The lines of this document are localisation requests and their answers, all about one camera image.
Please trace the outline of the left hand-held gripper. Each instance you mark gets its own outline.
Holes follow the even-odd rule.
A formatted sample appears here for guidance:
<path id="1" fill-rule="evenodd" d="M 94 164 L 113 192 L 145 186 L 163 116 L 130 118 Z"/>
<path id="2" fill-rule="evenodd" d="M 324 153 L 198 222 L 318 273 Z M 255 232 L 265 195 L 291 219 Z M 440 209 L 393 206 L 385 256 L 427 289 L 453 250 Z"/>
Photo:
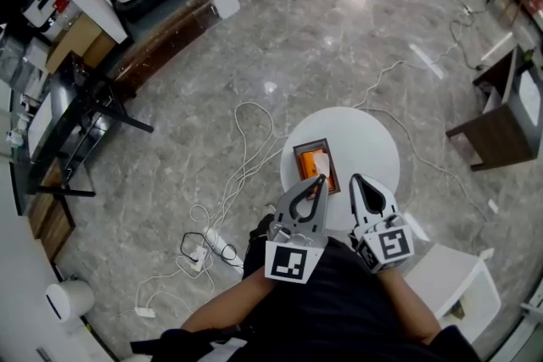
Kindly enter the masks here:
<path id="1" fill-rule="evenodd" d="M 323 235 L 328 197 L 325 175 L 300 181 L 280 197 L 274 216 L 279 223 L 272 223 L 267 234 L 266 278 L 298 284 L 309 281 L 328 242 Z"/>

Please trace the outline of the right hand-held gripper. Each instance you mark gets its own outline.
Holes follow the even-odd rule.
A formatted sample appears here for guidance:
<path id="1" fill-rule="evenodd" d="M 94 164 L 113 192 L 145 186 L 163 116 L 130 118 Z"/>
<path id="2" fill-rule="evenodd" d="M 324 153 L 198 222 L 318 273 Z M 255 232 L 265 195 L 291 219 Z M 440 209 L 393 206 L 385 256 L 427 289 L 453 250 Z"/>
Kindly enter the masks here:
<path id="1" fill-rule="evenodd" d="M 368 175 L 354 174 L 349 192 L 357 225 L 349 239 L 368 273 L 394 268 L 414 255 L 411 227 L 400 214 L 394 214 L 397 202 L 384 184 Z M 381 221 L 363 228 L 361 224 L 369 220 Z"/>

